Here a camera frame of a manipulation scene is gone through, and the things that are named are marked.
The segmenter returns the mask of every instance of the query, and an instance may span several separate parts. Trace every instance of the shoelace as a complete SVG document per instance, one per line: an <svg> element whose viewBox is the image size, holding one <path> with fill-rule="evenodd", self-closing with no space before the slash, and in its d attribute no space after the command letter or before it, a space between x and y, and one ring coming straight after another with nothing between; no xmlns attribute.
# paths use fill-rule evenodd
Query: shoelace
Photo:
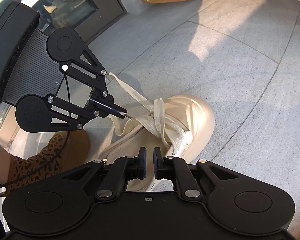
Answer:
<svg viewBox="0 0 300 240"><path fill-rule="evenodd" d="M113 76L129 95L150 111L148 115L143 115L127 121L123 130L119 119L116 116L109 115L108 117L114 123L116 135L124 136L132 131L138 124L142 124L144 128L146 128L154 136L161 138L167 149L169 149L172 145L174 154L178 155L183 148L186 132L178 126L168 114L166 114L162 98L156 99L152 104L144 96L140 95L113 73L109 73L108 75Z"/></svg>

